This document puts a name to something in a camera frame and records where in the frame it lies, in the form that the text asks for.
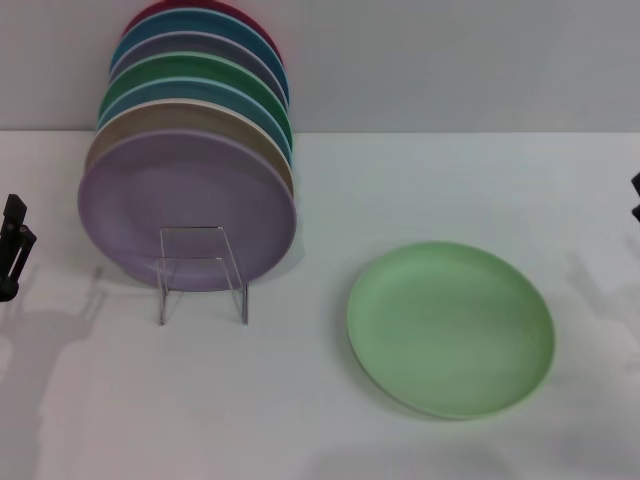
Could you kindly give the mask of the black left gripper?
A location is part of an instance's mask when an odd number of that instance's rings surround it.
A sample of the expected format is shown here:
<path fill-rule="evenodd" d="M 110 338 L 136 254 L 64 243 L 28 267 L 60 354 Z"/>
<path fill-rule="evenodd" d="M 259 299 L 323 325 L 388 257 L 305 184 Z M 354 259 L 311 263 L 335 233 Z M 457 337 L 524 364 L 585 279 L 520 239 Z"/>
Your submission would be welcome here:
<path fill-rule="evenodd" d="M 2 275 L 0 281 L 0 302 L 6 303 L 18 294 L 19 278 L 37 237 L 28 226 L 23 225 L 25 204 L 17 194 L 8 195 L 3 215 L 1 272 L 8 273 L 11 269 L 10 275 Z"/>

